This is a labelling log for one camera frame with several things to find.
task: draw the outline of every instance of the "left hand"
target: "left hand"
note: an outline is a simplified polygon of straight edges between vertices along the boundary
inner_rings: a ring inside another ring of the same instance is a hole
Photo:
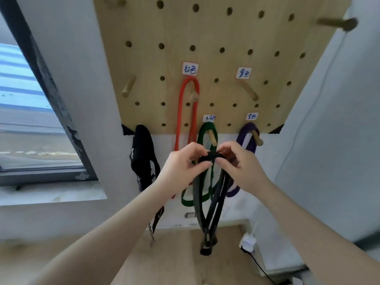
[[[195,177],[212,166],[211,161],[192,164],[192,161],[197,161],[199,157],[207,154],[205,147],[194,142],[179,151],[171,152],[156,182],[163,184],[173,195],[181,192]]]

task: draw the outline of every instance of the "wooden floor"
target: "wooden floor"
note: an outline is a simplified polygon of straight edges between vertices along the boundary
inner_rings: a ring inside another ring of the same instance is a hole
[[[149,248],[144,235],[115,277],[112,285],[269,285],[254,273],[249,255],[238,247],[240,227],[222,227],[211,256],[199,254],[200,230],[161,230]],[[25,285],[55,255],[76,240],[59,238],[33,245],[0,246],[0,284]]]

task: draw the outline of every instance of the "electrical socket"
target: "electrical socket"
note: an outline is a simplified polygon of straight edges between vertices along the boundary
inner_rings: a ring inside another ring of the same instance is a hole
[[[185,218],[195,218],[195,212],[190,212],[185,214]]]

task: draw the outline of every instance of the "wooden pegboard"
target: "wooden pegboard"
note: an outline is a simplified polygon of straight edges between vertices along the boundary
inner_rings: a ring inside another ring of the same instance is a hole
[[[158,1],[94,0],[122,123],[144,124],[152,134],[175,133],[184,61],[199,64],[198,128],[204,114],[215,114],[219,133],[238,133],[248,112],[259,113],[255,124],[263,133],[282,125],[335,32],[316,25],[317,18],[342,18],[351,2]],[[252,67],[247,83],[257,102],[235,80],[237,67]],[[131,75],[136,81],[123,98]],[[192,87],[181,132],[190,129]]]

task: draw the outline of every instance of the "white plug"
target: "white plug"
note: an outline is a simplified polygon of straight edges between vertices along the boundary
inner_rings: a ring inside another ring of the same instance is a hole
[[[245,251],[253,252],[255,244],[256,244],[256,238],[254,237],[254,235],[245,233],[240,240],[239,248],[243,247]]]

